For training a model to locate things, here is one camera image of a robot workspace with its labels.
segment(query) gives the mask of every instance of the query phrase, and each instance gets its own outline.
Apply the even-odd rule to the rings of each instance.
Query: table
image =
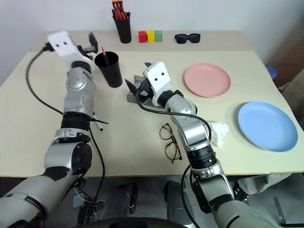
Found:
[[[164,40],[168,34],[171,33],[164,32]],[[224,145],[220,149],[213,147],[227,175],[303,172],[304,133],[249,42],[239,32],[201,34],[203,39],[209,37],[208,43],[197,45],[195,50],[191,43],[177,46],[176,50],[167,47],[167,50],[165,41],[163,44],[143,44],[139,50],[135,39],[129,45],[111,44],[112,33],[95,35],[99,45],[107,43],[110,48],[104,47],[118,54],[123,78],[133,81],[133,75],[141,75],[145,69],[144,62],[163,61],[171,76],[172,89],[179,89],[185,98],[190,99],[198,107],[199,116],[229,125],[230,133],[224,139]],[[74,40],[82,40],[86,35],[87,32],[71,33]],[[227,43],[225,47],[221,43],[223,39]],[[61,116],[39,103],[25,83],[25,69],[35,51],[24,56],[0,88],[1,176],[40,175],[44,171],[44,155],[55,131],[60,128]],[[225,94],[202,98],[186,88],[183,82],[185,70],[201,62],[218,65],[227,71],[231,88]],[[63,109],[66,75],[67,66],[56,53],[45,53],[33,65],[30,81],[44,101]],[[119,88],[110,88],[98,69],[92,75],[97,85],[95,112],[103,121],[110,123],[104,125],[102,132],[94,123],[91,124],[105,160],[106,176],[181,175],[189,164],[181,142],[178,139],[183,160],[171,164],[164,154],[166,141],[159,138],[162,124],[169,122],[174,126],[170,118],[147,113],[137,104],[127,102],[125,82]],[[271,103],[291,117],[299,135],[294,149],[284,153],[269,152],[245,138],[238,127],[237,114],[243,104],[251,101]],[[101,176],[101,163],[94,146],[91,146],[93,159],[87,176]]]

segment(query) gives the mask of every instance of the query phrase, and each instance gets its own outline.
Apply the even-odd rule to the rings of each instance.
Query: pink plate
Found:
[[[190,66],[185,72],[184,79],[188,89],[202,97],[222,95],[229,90],[231,85],[227,72],[209,63]]]

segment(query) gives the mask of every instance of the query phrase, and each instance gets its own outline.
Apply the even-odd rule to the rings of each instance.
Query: blue plate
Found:
[[[244,105],[238,112],[238,124],[254,145],[268,151],[286,152],[298,141],[298,132],[289,116],[265,102]]]

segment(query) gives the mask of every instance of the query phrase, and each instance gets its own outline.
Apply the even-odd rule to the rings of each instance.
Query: black cup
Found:
[[[118,55],[112,51],[106,51],[105,53],[109,59],[110,66],[106,65],[103,53],[100,53],[95,57],[95,64],[98,66],[101,73],[103,73],[104,78],[110,87],[120,87],[123,80],[120,73]]]
[[[131,42],[131,27],[130,27],[130,17],[126,20],[116,20],[113,18],[115,21],[115,25],[117,28],[117,32],[119,35],[120,42],[123,44],[128,44]]]

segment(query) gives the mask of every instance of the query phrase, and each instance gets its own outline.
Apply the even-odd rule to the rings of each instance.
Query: yellow block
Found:
[[[146,31],[148,37],[148,43],[155,42],[155,33],[154,31]]]

